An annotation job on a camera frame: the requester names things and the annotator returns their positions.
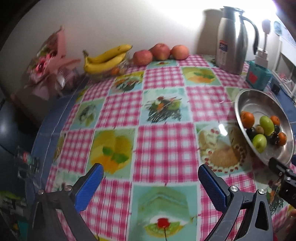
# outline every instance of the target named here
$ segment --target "thermos lid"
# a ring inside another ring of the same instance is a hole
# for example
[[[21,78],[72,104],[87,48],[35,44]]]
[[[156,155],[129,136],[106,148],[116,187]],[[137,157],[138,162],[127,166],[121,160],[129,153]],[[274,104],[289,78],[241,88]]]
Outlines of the thermos lid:
[[[244,13],[244,10],[236,7],[228,7],[228,6],[223,6],[223,7],[224,8],[221,9],[223,11],[223,18],[228,18],[233,21],[235,21],[235,15],[237,15],[237,13],[239,13],[239,15],[242,15]]]

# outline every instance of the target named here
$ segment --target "pink checkered pattern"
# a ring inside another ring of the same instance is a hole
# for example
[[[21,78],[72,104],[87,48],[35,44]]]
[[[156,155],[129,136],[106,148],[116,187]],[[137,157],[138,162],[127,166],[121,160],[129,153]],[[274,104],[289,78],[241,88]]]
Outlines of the pink checkered pattern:
[[[144,89],[184,86],[180,67],[148,69],[144,75]]]
[[[94,130],[69,131],[61,151],[59,168],[84,174]]]
[[[62,210],[57,209],[57,216],[59,218],[59,221],[61,222],[62,228],[68,238],[69,241],[76,241],[76,238],[74,238],[72,231],[66,222],[66,218],[62,212]]]
[[[296,173],[296,166],[294,166],[292,163],[290,164],[290,169]]]
[[[222,86],[186,87],[193,121],[235,120],[233,103]]]
[[[46,192],[52,192],[52,188],[54,186],[54,180],[57,174],[57,166],[52,165],[49,171],[49,175],[47,178],[46,186],[45,186],[45,191]]]
[[[249,64],[247,64],[246,62],[244,62],[244,66],[242,68],[242,71],[245,72],[245,73],[247,73],[248,70],[249,70],[249,67],[250,67]]]
[[[139,123],[142,91],[122,93],[106,98],[97,128],[136,126]]]
[[[279,211],[276,215],[272,217],[272,226],[274,228],[274,232],[277,232],[285,223],[287,219],[289,206],[287,205],[282,210]]]
[[[147,66],[135,66],[132,65],[131,67],[129,67],[125,74],[131,74],[132,72],[137,72],[137,71],[144,71],[146,69]]]
[[[113,81],[114,78],[110,78],[92,85],[92,87],[85,92],[82,101],[90,101],[97,98],[106,97]]]
[[[66,120],[66,123],[62,129],[62,131],[68,131],[72,125],[72,122],[74,121],[74,118],[75,118],[75,115],[78,111],[80,107],[80,104],[75,104],[73,107],[72,107],[72,110],[68,116],[68,119]]]
[[[94,81],[92,79],[89,79],[86,86],[91,86],[94,84]]]
[[[230,74],[220,68],[212,68],[212,70],[224,87],[249,88],[249,85],[246,82],[246,76]]]
[[[135,153],[134,181],[197,181],[193,123],[140,126]]]
[[[248,174],[244,175],[238,175],[238,176],[230,176],[227,178],[224,178],[224,181],[229,185],[235,185],[237,186],[240,191],[244,192],[255,192],[256,187],[253,180],[253,174],[250,172]],[[214,205],[212,204],[209,196],[207,195],[205,189],[202,185],[201,187],[201,205],[202,205],[202,211],[201,211],[201,226],[200,226],[200,232],[201,232],[201,241],[204,241],[205,238],[208,236],[210,231],[214,228],[216,223],[218,222],[219,218],[221,217],[222,213],[218,212]],[[237,217],[237,221],[235,225],[233,226],[228,239],[233,240],[239,227],[242,222],[244,216],[244,211],[241,211],[239,216]]]
[[[201,55],[189,55],[185,60],[178,60],[179,66],[189,67],[210,67],[207,61]]]
[[[131,182],[103,179],[85,211],[80,212],[93,233],[125,241]]]

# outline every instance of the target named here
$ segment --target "apple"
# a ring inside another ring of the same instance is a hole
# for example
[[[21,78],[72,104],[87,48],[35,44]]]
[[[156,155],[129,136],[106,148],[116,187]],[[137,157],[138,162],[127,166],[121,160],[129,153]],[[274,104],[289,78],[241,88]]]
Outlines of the apple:
[[[256,150],[259,153],[262,153],[262,152],[264,152],[264,150],[267,146],[267,139],[264,135],[258,134],[253,138],[252,143],[253,143],[254,147],[256,148]]]
[[[267,137],[274,133],[274,123],[267,116],[261,116],[259,120],[260,126],[264,130],[264,135]]]
[[[149,50],[137,51],[133,55],[133,62],[135,65],[148,65],[152,62],[152,53]]]
[[[170,57],[170,48],[166,44],[158,43],[150,51],[157,60],[167,60]]]
[[[174,46],[171,49],[170,54],[176,60],[184,60],[184,59],[187,59],[188,58],[188,56],[189,56],[189,50],[184,45],[176,45],[176,46]]]

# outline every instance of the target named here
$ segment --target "blue gripper pad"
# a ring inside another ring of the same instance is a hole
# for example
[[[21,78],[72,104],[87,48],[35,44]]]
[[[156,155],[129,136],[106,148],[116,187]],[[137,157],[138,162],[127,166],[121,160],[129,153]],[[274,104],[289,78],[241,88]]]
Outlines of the blue gripper pad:
[[[227,209],[227,196],[203,165],[198,168],[198,179],[211,199],[215,209],[225,212]]]
[[[86,209],[89,201],[91,200],[104,177],[104,168],[101,164],[97,165],[94,170],[90,169],[89,172],[91,172],[90,175],[84,181],[83,185],[75,196],[74,206],[77,212]]]

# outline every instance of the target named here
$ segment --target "screw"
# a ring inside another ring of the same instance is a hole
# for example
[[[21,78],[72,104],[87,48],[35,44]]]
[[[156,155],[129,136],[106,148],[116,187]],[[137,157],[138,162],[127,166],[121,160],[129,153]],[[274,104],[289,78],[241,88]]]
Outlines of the screw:
[[[39,194],[39,195],[42,195],[43,193],[44,193],[44,190],[43,190],[43,189],[39,189],[39,190],[38,190],[38,194]]]
[[[64,189],[65,189],[65,191],[69,192],[69,191],[72,190],[72,186],[71,185],[66,185]]]
[[[262,188],[258,189],[258,192],[259,192],[261,195],[265,194],[265,191],[264,191]]]
[[[233,191],[233,192],[237,192],[238,191],[238,188],[236,186],[231,186],[230,187],[230,190]]]

